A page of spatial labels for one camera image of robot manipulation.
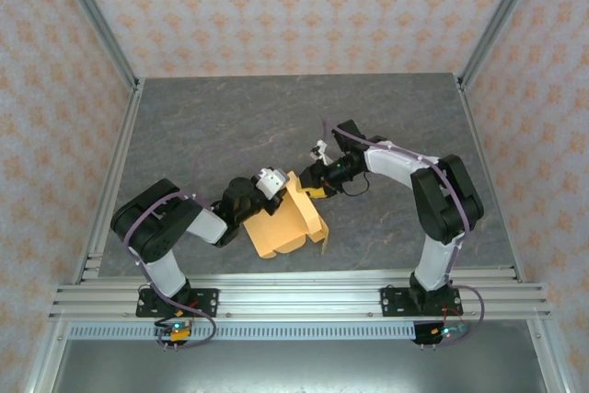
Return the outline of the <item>brown paper box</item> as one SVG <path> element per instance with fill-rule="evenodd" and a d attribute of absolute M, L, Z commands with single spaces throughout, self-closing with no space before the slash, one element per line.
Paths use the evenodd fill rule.
<path fill-rule="evenodd" d="M 262 259 L 272 259 L 278 254 L 288 254 L 302 248 L 310 239 L 321 243 L 325 254 L 329 243 L 329 228 L 315 204 L 300 188 L 299 178 L 288 173 L 286 193 L 280 207 L 273 215 L 265 211 L 254 215 L 244 227 L 255 250 Z"/>

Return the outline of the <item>aluminium mounting beam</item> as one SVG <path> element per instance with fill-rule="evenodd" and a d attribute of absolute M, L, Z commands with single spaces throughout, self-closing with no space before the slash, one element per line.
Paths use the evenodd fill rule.
<path fill-rule="evenodd" d="M 458 269 L 463 317 L 467 320 L 553 318 L 555 307 L 539 283 L 524 283 L 512 268 Z M 321 321 L 382 318 L 380 289 L 405 287 L 407 270 L 279 272 L 194 275 L 196 288 L 220 292 L 221 321 Z M 62 285 L 55 295 L 54 320 L 130 320 L 140 277 L 98 277 Z"/>

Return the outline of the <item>left small circuit board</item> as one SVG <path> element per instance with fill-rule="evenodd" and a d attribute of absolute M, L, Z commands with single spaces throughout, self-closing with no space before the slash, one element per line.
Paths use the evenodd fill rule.
<path fill-rule="evenodd" d="M 163 342 L 183 344 L 190 336 L 192 322 L 190 320 L 166 319 L 156 323 L 157 336 Z"/>

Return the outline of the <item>small circuit board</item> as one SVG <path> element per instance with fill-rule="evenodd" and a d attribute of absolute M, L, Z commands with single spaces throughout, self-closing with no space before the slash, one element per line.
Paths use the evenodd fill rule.
<path fill-rule="evenodd" d="M 166 319 L 156 323 L 157 336 L 163 342 L 183 344 L 190 336 L 192 322 L 190 320 Z"/>
<path fill-rule="evenodd" d="M 468 327 L 463 323 L 442 325 L 431 329 L 431 335 L 435 338 L 451 338 L 454 335 L 465 333 L 467 330 Z"/>

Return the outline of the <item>shiny metal sheet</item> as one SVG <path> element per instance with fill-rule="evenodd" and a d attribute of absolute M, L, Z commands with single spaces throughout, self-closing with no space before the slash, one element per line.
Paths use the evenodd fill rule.
<path fill-rule="evenodd" d="M 409 341 L 71 341 L 52 393 L 547 393 L 526 336 L 454 347 Z"/>

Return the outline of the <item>right small circuit board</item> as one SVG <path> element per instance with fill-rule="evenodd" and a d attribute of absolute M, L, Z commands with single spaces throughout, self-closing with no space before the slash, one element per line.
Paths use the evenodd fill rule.
<path fill-rule="evenodd" d="M 465 333 L 467 330 L 468 327 L 463 323 L 442 325 L 431 329 L 431 335 L 435 338 L 451 338 L 454 335 Z"/>

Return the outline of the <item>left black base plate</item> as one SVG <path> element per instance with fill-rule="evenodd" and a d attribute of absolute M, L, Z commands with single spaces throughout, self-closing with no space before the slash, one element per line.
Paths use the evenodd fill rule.
<path fill-rule="evenodd" d="M 191 288 L 181 290 L 172 297 L 179 304 L 199 309 L 212 318 L 216 317 L 219 291 L 213 288 Z M 138 318 L 174 317 L 179 309 L 162 300 L 152 288 L 139 290 L 135 315 Z"/>

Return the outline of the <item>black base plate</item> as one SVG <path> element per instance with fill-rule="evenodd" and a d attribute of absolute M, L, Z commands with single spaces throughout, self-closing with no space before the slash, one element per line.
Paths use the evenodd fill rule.
<path fill-rule="evenodd" d="M 199 309 L 212 318 L 216 317 L 219 291 L 213 288 L 191 288 L 181 290 L 172 297 L 179 304 Z M 179 309 L 162 300 L 152 288 L 139 290 L 135 315 L 138 318 L 174 317 Z"/>
<path fill-rule="evenodd" d="M 459 291 L 447 285 L 436 291 L 389 285 L 380 289 L 380 306 L 384 317 L 441 317 L 445 313 L 454 316 L 463 314 Z"/>

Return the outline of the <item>aluminium table side rail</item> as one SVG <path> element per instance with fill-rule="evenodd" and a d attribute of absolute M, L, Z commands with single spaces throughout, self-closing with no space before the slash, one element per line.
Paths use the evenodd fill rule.
<path fill-rule="evenodd" d="M 513 261 L 514 261 L 513 267 L 514 267 L 516 280 L 519 283 L 525 283 L 526 276 L 525 276 L 525 271 L 523 269 L 522 261 L 520 259 L 519 252 L 518 252 L 516 246 L 513 244 L 512 232 L 506 223 L 506 219 L 504 216 L 504 210 L 502 208 L 501 203 L 498 200 L 497 193 L 494 188 L 494 183 L 492 181 L 492 175 L 491 175 L 491 171 L 489 169 L 489 165 L 487 162 L 487 157 L 485 155 L 485 151 L 483 148 L 483 143 L 481 141 L 481 138 L 479 137 L 479 131 L 478 131 L 476 122 L 474 120 L 474 114 L 473 114 L 470 104 L 468 102 L 468 95 L 467 95 L 466 87 L 463 85 L 463 83 L 461 82 L 461 79 L 458 76 L 455 76 L 455 80 L 456 80 L 456 89 L 457 89 L 457 92 L 460 96 L 462 106 L 463 106 L 464 112 L 466 114 L 466 118 L 468 120 L 468 125 L 469 125 L 469 128 L 471 130 L 471 133 L 472 133 L 472 136 L 474 139 L 474 143 L 477 147 L 477 151 L 478 151 L 479 158 L 480 158 L 480 161 L 482 164 L 482 168 L 484 170 L 486 181 L 487 181 L 488 186 L 490 188 L 491 197 L 493 199 L 493 203 L 494 203 L 494 206 L 497 210 L 498 216 L 501 219 L 502 227 L 503 227 L 503 230 L 505 231 L 508 245 L 510 246 L 510 250 L 511 250 L 511 253 L 513 256 Z"/>
<path fill-rule="evenodd" d="M 104 252 L 110 231 L 110 219 L 116 204 L 116 197 L 133 134 L 133 126 L 143 95 L 144 84 L 145 78 L 140 77 L 130 90 L 129 100 L 118 132 L 118 138 L 110 157 L 110 167 L 101 188 L 98 205 L 87 239 L 84 242 L 75 266 L 72 279 L 74 285 L 82 283 L 84 273 L 87 270 L 91 270 L 95 275 L 98 275 L 100 265 L 97 268 L 90 268 L 90 262 L 94 259 L 101 259 Z"/>

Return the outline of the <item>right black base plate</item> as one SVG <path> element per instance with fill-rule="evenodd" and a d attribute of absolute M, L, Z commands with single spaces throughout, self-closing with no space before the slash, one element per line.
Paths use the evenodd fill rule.
<path fill-rule="evenodd" d="M 380 289 L 380 306 L 384 317 L 441 317 L 445 313 L 454 316 L 463 314 L 459 291 L 447 285 L 436 291 L 389 285 Z"/>

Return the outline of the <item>aluminium corner post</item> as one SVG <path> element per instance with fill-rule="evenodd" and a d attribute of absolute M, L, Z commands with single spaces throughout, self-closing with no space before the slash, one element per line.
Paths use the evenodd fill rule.
<path fill-rule="evenodd" d="M 502 29 L 520 0 L 500 0 L 491 18 L 482 32 L 472 54 L 468 58 L 461 74 L 456 77 L 456 82 L 461 91 L 467 91 L 475 81 L 479 69 L 484 65 L 487 57 L 498 40 Z"/>
<path fill-rule="evenodd" d="M 139 78 L 134 73 L 130 62 L 125 56 L 121 45 L 118 43 L 114 32 L 107 19 L 103 15 L 98 0 L 76 0 L 87 16 L 88 21 L 98 35 L 98 39 L 111 61 L 113 62 L 118 74 L 123 82 L 131 89 L 136 89 Z"/>

